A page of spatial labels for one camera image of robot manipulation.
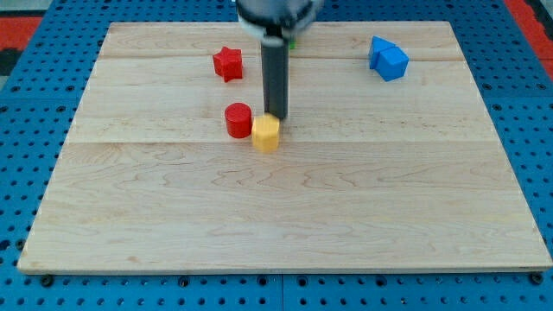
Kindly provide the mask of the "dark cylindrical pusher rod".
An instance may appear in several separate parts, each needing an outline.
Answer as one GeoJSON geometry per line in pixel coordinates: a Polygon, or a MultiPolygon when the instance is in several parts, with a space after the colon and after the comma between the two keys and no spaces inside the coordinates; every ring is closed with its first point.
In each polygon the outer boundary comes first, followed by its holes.
{"type": "Polygon", "coordinates": [[[288,116],[289,42],[278,27],[268,27],[261,41],[264,111],[285,119],[288,116]]]}

